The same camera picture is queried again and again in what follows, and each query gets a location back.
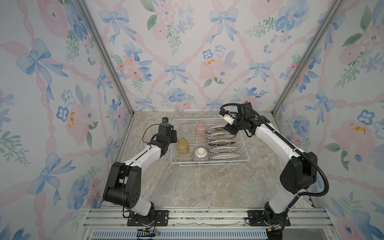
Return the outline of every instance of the wall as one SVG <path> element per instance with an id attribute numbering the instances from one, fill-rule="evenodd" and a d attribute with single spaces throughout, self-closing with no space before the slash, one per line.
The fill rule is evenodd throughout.
<path id="1" fill-rule="evenodd" d="M 128 115 L 73 2 L 2 1 L 0 22 L 0 239 L 77 239 Z"/>
<path id="2" fill-rule="evenodd" d="M 86 2 L 135 110 L 270 111 L 332 1 Z"/>
<path id="3" fill-rule="evenodd" d="M 384 239 L 383 13 L 382 0 L 346 0 L 275 116 L 287 138 L 317 154 L 330 191 L 316 202 L 343 240 Z M 310 190 L 323 188 L 318 177 Z"/>

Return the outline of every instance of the glass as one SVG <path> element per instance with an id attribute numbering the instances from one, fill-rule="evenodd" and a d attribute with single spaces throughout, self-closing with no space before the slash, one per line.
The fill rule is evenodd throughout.
<path id="1" fill-rule="evenodd" d="M 187 155 L 189 154 L 189 145 L 188 141 L 184 138 L 177 141 L 177 154 Z"/>
<path id="2" fill-rule="evenodd" d="M 198 124 L 196 124 L 196 128 L 195 128 L 195 137 L 196 138 L 205 138 L 206 137 L 206 133 L 205 133 L 205 124 L 202 123 L 202 122 L 199 122 Z"/>
<path id="3" fill-rule="evenodd" d="M 181 137 L 184 139 L 189 139 L 192 137 L 191 127 L 188 124 L 181 126 Z"/>

